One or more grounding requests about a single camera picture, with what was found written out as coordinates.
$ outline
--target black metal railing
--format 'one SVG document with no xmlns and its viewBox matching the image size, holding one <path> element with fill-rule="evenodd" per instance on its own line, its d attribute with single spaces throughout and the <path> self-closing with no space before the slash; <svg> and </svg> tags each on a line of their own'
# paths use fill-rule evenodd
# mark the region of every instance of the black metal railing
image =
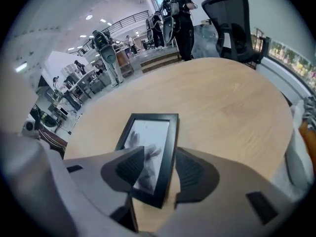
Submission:
<svg viewBox="0 0 316 237">
<path fill-rule="evenodd" d="M 149 16 L 148 10 L 145 10 L 145 11 L 139 12 L 137 14 L 134 14 L 132 16 L 129 16 L 127 18 L 124 18 L 124 19 L 114 23 L 111 26 L 108 26 L 107 28 L 103 29 L 102 32 L 109 31 L 110 35 L 112 35 L 113 33 L 117 32 L 118 30 L 120 30 L 126 26 L 129 26 L 129 25 L 134 24 L 134 23 L 139 22 L 139 21 L 143 21 L 149 17 L 150 16 Z M 84 45 L 82 45 L 82 48 L 80 50 L 75 51 L 75 52 L 71 52 L 69 54 L 77 54 L 77 56 L 83 56 L 86 52 L 88 52 L 92 48 L 91 41 L 92 40 L 90 39 Z"/>
</svg>

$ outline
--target striped fabric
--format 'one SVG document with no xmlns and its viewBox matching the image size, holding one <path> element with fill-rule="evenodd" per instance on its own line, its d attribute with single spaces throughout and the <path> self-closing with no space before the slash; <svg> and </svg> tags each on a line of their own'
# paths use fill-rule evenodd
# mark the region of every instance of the striped fabric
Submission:
<svg viewBox="0 0 316 237">
<path fill-rule="evenodd" d="M 304 108 L 303 121 L 307 121 L 307 129 L 316 131 L 316 96 L 305 98 Z"/>
</svg>

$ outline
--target black picture frame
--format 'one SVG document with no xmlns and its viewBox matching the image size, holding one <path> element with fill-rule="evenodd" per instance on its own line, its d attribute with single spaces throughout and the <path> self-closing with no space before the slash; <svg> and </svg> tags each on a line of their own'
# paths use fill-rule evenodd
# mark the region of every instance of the black picture frame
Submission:
<svg viewBox="0 0 316 237">
<path fill-rule="evenodd" d="M 167 138 L 163 150 L 162 161 L 160 165 L 160 171 L 157 179 L 156 188 L 154 194 L 151 195 L 144 191 L 132 188 L 131 196 L 151 206 L 162 208 L 166 192 L 168 190 L 171 174 L 174 163 L 174 151 L 177 142 L 178 132 L 178 114 L 137 114 L 132 113 L 119 140 L 115 150 L 124 149 L 125 142 L 133 127 L 135 120 L 156 120 L 156 121 L 168 121 L 169 127 L 167 131 Z"/>
</svg>

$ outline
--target black t-shirt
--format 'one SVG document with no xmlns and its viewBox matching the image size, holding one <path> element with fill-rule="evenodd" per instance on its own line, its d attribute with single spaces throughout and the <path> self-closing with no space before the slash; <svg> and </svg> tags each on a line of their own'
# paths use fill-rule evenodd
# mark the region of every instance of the black t-shirt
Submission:
<svg viewBox="0 0 316 237">
<path fill-rule="evenodd" d="M 190 22 L 190 10 L 185 6 L 187 3 L 192 3 L 191 0 L 177 0 L 180 6 L 179 19 L 180 21 Z"/>
<path fill-rule="evenodd" d="M 153 24 L 154 24 L 154 26 L 155 26 L 155 29 L 156 29 L 157 31 L 161 31 L 160 26 L 159 26 L 159 24 L 157 23 L 157 21 L 160 21 L 160 18 L 159 18 L 157 15 L 154 15 L 154 16 L 152 17 L 152 19 L 153 19 Z"/>
</svg>

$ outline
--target rectangular ceiling light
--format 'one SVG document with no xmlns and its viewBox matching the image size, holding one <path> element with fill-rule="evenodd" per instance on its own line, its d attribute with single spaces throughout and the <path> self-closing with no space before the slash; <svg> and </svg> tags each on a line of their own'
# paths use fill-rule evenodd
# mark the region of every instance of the rectangular ceiling light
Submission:
<svg viewBox="0 0 316 237">
<path fill-rule="evenodd" d="M 24 70 L 26 67 L 27 67 L 27 63 L 26 62 L 24 62 L 21 66 L 19 66 L 19 67 L 17 67 L 16 69 L 15 69 L 15 71 L 16 72 L 20 72 L 21 70 Z"/>
</svg>

